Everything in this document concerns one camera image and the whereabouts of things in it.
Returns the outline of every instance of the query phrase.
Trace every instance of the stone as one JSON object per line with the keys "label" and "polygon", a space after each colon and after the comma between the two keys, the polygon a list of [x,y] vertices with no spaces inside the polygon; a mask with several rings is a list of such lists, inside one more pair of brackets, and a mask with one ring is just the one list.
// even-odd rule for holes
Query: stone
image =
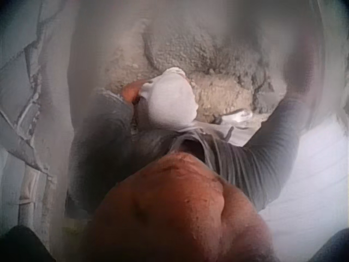
{"label": "stone", "polygon": [[62,0],[43,0],[40,13],[40,22],[54,17],[59,12],[63,2],[64,1]]}
{"label": "stone", "polygon": [[27,204],[34,202],[34,196],[37,190],[37,181],[40,176],[40,171],[26,165],[26,172],[22,182],[20,202]]}
{"label": "stone", "polygon": [[37,42],[25,48],[30,79],[32,79],[40,69],[39,56],[44,45],[44,35],[45,34],[42,32]]}
{"label": "stone", "polygon": [[3,175],[3,169],[6,164],[7,156],[9,153],[0,145],[0,188],[1,188],[1,178]]}
{"label": "stone", "polygon": [[280,99],[273,92],[257,92],[253,97],[252,110],[254,113],[258,114],[271,114],[275,110],[279,101]]}
{"label": "stone", "polygon": [[34,93],[24,52],[1,70],[0,86],[0,111],[15,124]]}
{"label": "stone", "polygon": [[5,234],[18,224],[19,200],[24,173],[24,162],[9,154],[1,183],[1,234]]}
{"label": "stone", "polygon": [[40,105],[32,103],[19,123],[18,132],[23,138],[30,139],[32,137],[39,115]]}
{"label": "stone", "polygon": [[20,204],[18,225],[24,225],[30,229],[34,229],[34,208],[35,203]]}
{"label": "stone", "polygon": [[0,14],[0,68],[37,39],[41,0],[12,2]]}
{"label": "stone", "polygon": [[43,202],[46,190],[47,176],[40,172],[39,179],[37,181],[37,187],[35,192],[35,209],[34,209],[34,229],[36,232],[41,231],[41,221],[43,219]]}
{"label": "stone", "polygon": [[30,166],[39,168],[34,149],[23,138],[16,134],[12,126],[0,114],[1,145],[12,155],[22,159]]}

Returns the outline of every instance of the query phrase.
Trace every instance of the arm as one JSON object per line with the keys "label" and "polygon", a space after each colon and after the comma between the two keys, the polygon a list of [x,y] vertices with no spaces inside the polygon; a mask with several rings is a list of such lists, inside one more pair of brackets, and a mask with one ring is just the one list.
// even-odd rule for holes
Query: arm
{"label": "arm", "polygon": [[258,211],[279,196],[288,180],[301,132],[321,86],[316,40],[309,34],[301,35],[299,40],[285,66],[286,97],[244,147],[227,149],[227,179],[249,197]]}
{"label": "arm", "polygon": [[131,148],[132,117],[132,104],[110,91],[97,91],[90,98],[86,116],[75,131],[69,164],[69,193],[88,212],[120,178],[117,167]]}
{"label": "arm", "polygon": [[228,157],[222,159],[226,161],[222,166],[228,168],[226,179],[240,188],[257,210],[275,200],[288,180],[308,115],[303,102],[286,98],[244,147],[225,145],[229,147],[225,150]]}

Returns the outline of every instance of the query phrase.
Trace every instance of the person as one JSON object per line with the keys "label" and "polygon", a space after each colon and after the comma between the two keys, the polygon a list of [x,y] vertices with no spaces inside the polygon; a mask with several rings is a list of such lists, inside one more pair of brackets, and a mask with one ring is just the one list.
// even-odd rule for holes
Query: person
{"label": "person", "polygon": [[93,214],[85,261],[278,261],[258,211],[288,179],[311,116],[316,48],[303,37],[286,65],[287,93],[242,147],[203,132],[132,136],[147,80],[97,90],[75,132],[69,194]]}

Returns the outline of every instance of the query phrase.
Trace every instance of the white sheet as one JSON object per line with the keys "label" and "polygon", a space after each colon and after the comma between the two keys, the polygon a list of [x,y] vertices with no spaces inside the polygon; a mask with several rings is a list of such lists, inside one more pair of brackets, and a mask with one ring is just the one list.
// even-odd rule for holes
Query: white sheet
{"label": "white sheet", "polygon": [[348,227],[348,137],[335,117],[302,137],[290,180],[260,214],[283,262],[307,261]]}

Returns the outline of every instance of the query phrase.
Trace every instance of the white fabric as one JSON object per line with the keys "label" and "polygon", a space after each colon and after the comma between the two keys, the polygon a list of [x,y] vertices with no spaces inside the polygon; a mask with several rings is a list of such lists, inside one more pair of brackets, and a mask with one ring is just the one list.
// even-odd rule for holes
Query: white fabric
{"label": "white fabric", "polygon": [[144,84],[137,106],[139,129],[164,128],[184,131],[193,129],[196,110],[195,96],[179,68],[170,68],[161,76]]}
{"label": "white fabric", "polygon": [[237,146],[243,146],[256,132],[238,128],[252,118],[252,113],[246,110],[223,116],[220,125],[195,121],[198,104],[185,72],[177,67],[144,84],[140,97],[136,110],[139,130],[162,128],[185,132],[198,128]]}
{"label": "white fabric", "polygon": [[308,261],[348,227],[348,159],[348,137],[334,116],[302,137],[289,181],[260,212],[281,261]]}

